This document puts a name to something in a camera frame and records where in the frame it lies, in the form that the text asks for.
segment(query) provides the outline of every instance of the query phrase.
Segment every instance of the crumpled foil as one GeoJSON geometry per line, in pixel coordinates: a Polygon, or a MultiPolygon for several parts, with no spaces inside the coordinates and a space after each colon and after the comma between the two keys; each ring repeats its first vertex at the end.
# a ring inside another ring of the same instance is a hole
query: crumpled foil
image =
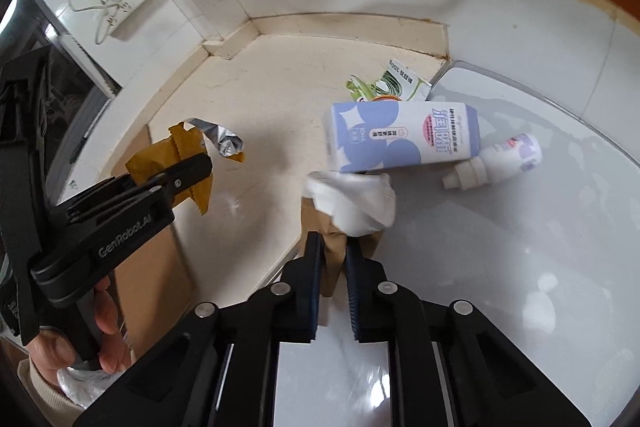
{"type": "Polygon", "coordinates": [[[244,151],[244,142],[242,142],[241,137],[217,123],[210,123],[200,118],[190,118],[185,122],[202,131],[204,136],[211,140],[213,146],[224,158],[229,158],[244,151]]]}

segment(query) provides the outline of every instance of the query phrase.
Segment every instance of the metal bolt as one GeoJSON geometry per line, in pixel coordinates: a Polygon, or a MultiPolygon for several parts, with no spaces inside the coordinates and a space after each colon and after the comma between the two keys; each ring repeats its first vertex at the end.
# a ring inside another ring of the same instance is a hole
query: metal bolt
{"type": "Polygon", "coordinates": [[[467,301],[458,301],[453,304],[453,311],[460,315],[468,315],[474,310],[473,305],[467,301]]]}
{"type": "Polygon", "coordinates": [[[398,291],[398,285],[391,281],[384,281],[378,285],[378,290],[385,295],[393,295],[398,291]]]}
{"type": "Polygon", "coordinates": [[[211,302],[201,302],[196,306],[196,315],[201,319],[210,317],[216,311],[216,305],[211,302]]]}
{"type": "Polygon", "coordinates": [[[271,293],[274,295],[286,295],[291,291],[291,286],[286,282],[275,282],[271,285],[271,293]]]}

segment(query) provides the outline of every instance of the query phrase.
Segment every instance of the sleeve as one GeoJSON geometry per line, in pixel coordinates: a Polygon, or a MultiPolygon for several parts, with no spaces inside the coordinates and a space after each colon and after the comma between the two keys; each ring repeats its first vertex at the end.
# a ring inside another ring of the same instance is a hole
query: sleeve
{"type": "Polygon", "coordinates": [[[80,416],[82,408],[51,387],[40,376],[31,359],[18,364],[18,378],[53,427],[70,427],[80,416]]]}

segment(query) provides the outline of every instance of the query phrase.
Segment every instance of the brown paper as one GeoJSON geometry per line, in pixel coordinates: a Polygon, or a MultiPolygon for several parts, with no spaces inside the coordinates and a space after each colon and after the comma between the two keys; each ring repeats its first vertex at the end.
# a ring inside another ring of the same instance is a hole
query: brown paper
{"type": "MultiPolygon", "coordinates": [[[[330,216],[316,210],[314,201],[310,198],[302,198],[300,222],[302,224],[300,251],[305,251],[306,236],[309,232],[320,232],[322,235],[324,240],[324,265],[322,265],[320,293],[324,297],[331,297],[334,294],[335,285],[338,282],[338,276],[344,264],[347,236],[334,227],[330,216]]],[[[364,257],[373,256],[381,238],[382,231],[364,235],[360,238],[360,247],[364,257]]]]}
{"type": "MultiPolygon", "coordinates": [[[[136,153],[128,162],[127,170],[136,185],[142,185],[158,172],[177,164],[196,154],[206,153],[202,138],[202,131],[196,127],[188,131],[184,129],[184,122],[169,127],[171,136],[150,145],[146,149],[136,153]]],[[[213,174],[205,180],[196,183],[176,194],[173,206],[191,198],[198,206],[200,213],[204,215],[209,209],[209,197],[213,186],[213,174]]]]}

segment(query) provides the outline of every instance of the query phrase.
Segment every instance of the human hand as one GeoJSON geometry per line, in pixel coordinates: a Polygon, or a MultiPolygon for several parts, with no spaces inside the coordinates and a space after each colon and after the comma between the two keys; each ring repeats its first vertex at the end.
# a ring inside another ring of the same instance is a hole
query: human hand
{"type": "MultiPolygon", "coordinates": [[[[98,359],[107,373],[123,371],[131,366],[131,353],[118,329],[118,309],[107,293],[108,277],[94,287],[95,323],[102,331],[102,347],[98,359]]],[[[42,330],[27,350],[38,372],[53,387],[58,388],[59,369],[73,364],[76,352],[65,337],[53,330],[42,330]]]]}

